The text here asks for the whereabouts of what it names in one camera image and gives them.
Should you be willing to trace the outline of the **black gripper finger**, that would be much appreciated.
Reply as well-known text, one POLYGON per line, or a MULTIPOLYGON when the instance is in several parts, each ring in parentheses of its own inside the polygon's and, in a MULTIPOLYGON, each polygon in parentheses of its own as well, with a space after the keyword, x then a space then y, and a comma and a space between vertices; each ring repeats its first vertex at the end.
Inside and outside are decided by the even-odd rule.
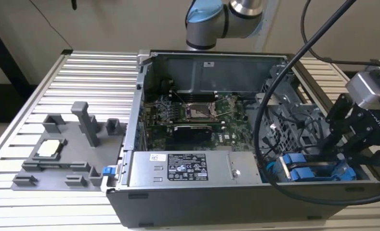
POLYGON ((380 151, 376 151, 370 156, 362 154, 368 148, 365 143, 344 144, 338 151, 344 155, 346 163, 352 165, 366 165, 380 167, 380 151))
POLYGON ((345 117, 353 107, 353 100, 348 93, 341 93, 325 118, 329 125, 329 135, 320 140, 320 152, 326 154, 333 151, 342 135, 349 132, 349 122, 345 117))

